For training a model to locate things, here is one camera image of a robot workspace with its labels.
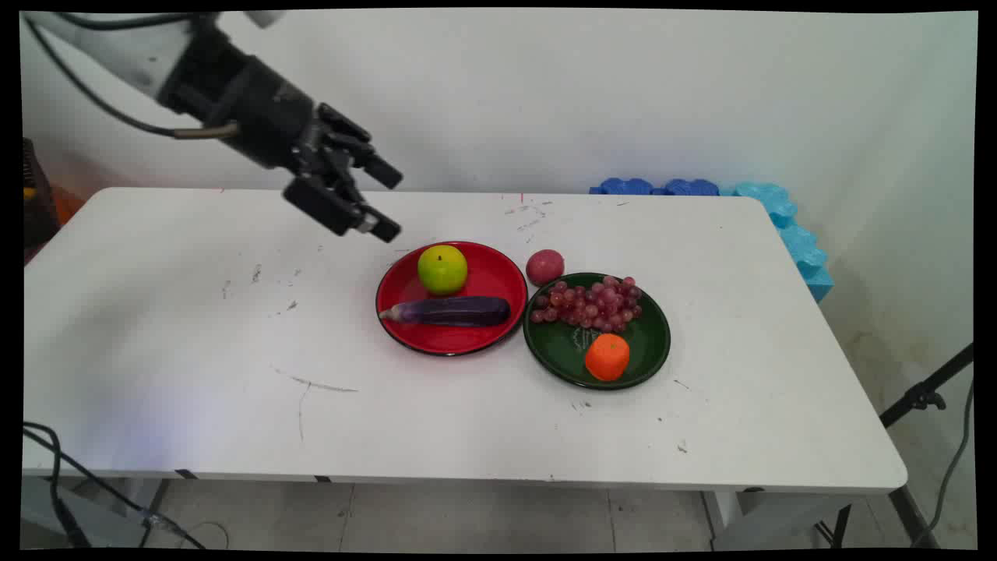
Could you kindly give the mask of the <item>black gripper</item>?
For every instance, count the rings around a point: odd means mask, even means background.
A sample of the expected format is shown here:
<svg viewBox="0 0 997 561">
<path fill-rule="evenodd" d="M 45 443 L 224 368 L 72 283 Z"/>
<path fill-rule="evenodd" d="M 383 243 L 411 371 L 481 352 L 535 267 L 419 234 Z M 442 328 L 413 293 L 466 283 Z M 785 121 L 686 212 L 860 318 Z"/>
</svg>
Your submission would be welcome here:
<svg viewBox="0 0 997 561">
<path fill-rule="evenodd" d="M 292 171 L 285 201 L 335 235 L 355 230 L 391 242 L 401 233 L 366 201 L 352 175 L 361 169 L 388 189 L 403 181 L 370 132 L 327 103 L 315 110 L 310 96 L 236 47 L 211 19 L 171 23 L 165 31 L 179 51 L 159 89 L 160 105 L 208 129 L 234 123 L 238 131 L 222 142 L 266 169 Z"/>
</svg>

